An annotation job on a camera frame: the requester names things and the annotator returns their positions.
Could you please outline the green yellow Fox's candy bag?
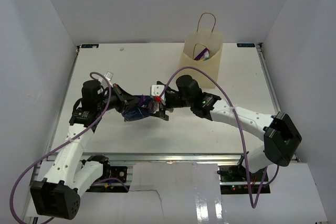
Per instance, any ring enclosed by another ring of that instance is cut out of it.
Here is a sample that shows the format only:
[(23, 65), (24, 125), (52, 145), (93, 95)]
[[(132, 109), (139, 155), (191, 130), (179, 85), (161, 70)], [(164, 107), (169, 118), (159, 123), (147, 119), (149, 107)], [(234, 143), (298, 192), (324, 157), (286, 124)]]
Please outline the green yellow Fox's candy bag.
[(209, 58), (209, 52), (206, 51), (206, 52), (203, 54), (202, 60), (203, 60), (203, 61), (206, 61), (208, 58)]

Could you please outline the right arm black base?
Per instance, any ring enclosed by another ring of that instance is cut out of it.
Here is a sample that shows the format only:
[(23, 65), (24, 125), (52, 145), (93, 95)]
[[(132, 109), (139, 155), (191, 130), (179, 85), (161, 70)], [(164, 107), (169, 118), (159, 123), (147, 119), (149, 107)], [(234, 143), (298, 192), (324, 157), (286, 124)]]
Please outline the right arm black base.
[[(220, 192), (222, 195), (248, 195), (248, 182), (245, 168), (240, 164), (242, 155), (214, 155), (216, 158), (219, 176)], [(262, 176), (263, 169), (258, 172), (250, 173), (251, 192), (257, 194)], [(270, 194), (270, 186), (266, 186), (269, 177), (266, 173), (261, 194)]]

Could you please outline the dark blue Kroks chip bag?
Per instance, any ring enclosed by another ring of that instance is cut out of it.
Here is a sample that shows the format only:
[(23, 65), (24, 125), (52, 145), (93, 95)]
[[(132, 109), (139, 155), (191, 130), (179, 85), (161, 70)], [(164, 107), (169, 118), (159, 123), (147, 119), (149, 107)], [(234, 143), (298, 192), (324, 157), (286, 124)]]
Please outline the dark blue Kroks chip bag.
[(152, 116), (159, 108), (159, 104), (149, 95), (136, 95), (135, 105), (126, 109), (122, 116), (124, 121), (138, 121)]

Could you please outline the purple snack pouch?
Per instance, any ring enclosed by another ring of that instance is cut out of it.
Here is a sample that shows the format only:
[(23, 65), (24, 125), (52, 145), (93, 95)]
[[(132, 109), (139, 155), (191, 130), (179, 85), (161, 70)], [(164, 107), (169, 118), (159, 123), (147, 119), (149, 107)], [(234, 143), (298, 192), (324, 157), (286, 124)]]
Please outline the purple snack pouch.
[(203, 54), (204, 54), (206, 51), (209, 52), (208, 49), (203, 49), (203, 50), (202, 50), (202, 51), (201, 51), (201, 52), (194, 58), (194, 60), (195, 60), (195, 61), (202, 61)]

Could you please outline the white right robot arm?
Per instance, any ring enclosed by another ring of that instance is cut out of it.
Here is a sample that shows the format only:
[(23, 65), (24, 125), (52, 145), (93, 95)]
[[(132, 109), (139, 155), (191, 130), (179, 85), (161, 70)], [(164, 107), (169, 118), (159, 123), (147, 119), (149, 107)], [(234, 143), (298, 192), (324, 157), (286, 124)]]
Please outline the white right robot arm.
[(248, 151), (242, 140), (243, 156), (238, 163), (237, 175), (247, 182), (256, 172), (275, 164), (287, 167), (302, 137), (291, 117), (282, 111), (277, 114), (262, 114), (242, 107), (234, 107), (228, 99), (202, 91), (196, 80), (183, 75), (176, 80), (177, 90), (158, 83), (159, 91), (154, 97), (163, 111), (190, 108), (199, 118), (238, 128), (241, 137), (249, 133), (263, 142), (262, 146)]

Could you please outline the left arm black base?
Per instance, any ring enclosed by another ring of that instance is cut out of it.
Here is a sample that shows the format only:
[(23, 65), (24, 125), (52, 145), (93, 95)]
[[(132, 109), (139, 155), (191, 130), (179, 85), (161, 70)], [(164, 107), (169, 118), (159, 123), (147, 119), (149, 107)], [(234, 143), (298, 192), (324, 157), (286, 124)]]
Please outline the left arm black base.
[(127, 193), (126, 185), (128, 168), (126, 166), (113, 166), (104, 155), (92, 155), (82, 164), (98, 162), (102, 164), (102, 175), (97, 178), (87, 191), (100, 193)]

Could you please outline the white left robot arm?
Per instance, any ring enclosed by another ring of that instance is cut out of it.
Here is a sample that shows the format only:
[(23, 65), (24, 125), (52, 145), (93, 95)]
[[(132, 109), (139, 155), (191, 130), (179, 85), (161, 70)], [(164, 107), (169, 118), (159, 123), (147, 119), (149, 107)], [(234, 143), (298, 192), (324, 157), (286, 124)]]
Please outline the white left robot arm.
[(87, 161), (77, 171), (85, 146), (107, 110), (123, 113), (140, 101), (117, 84), (104, 89), (98, 80), (84, 82), (81, 95), (73, 106), (65, 145), (57, 151), (44, 178), (30, 187), (38, 215), (72, 220), (78, 213), (81, 196), (91, 184), (110, 178), (111, 168), (100, 161)]

